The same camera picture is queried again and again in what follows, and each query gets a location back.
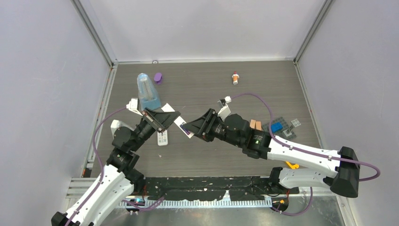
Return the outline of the white remote control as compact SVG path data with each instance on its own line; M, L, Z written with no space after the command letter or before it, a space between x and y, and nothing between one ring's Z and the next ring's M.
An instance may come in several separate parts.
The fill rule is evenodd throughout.
M164 130L163 132L157 132L157 144L158 146L167 146L168 145L168 131Z

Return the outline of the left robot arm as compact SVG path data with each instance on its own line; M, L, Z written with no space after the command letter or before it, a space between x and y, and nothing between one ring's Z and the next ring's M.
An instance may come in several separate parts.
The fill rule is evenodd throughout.
M135 165L137 150L156 132L164 132L180 116L179 111L157 112L146 108L131 129L121 126L113 133L110 153L100 175L65 213L56 212L53 226L99 226L128 195L144 190L144 175Z

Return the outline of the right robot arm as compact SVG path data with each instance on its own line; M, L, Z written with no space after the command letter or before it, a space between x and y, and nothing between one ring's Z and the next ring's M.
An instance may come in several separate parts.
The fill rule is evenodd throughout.
M214 109L209 109L200 118L181 127L206 142L217 138L239 147L250 158L301 165L297 170L281 167L272 169L268 185L274 193L304 186L328 188L348 198L357 198L359 195L360 165L356 162L358 158L352 148L343 146L337 151L300 145L253 129L238 114L222 119Z

